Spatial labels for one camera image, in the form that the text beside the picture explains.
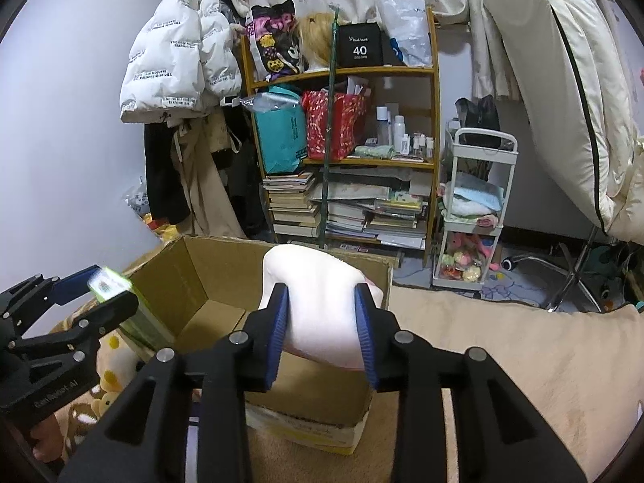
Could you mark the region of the person left hand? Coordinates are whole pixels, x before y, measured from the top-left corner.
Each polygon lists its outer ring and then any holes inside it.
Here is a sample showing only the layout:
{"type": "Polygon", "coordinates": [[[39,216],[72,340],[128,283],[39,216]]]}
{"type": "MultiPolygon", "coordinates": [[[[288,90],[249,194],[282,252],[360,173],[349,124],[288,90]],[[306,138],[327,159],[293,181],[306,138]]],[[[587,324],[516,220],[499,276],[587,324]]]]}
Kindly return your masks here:
{"type": "Polygon", "coordinates": [[[64,440],[55,414],[35,425],[29,437],[34,440],[32,453],[38,461],[50,463],[62,456],[64,440]]]}

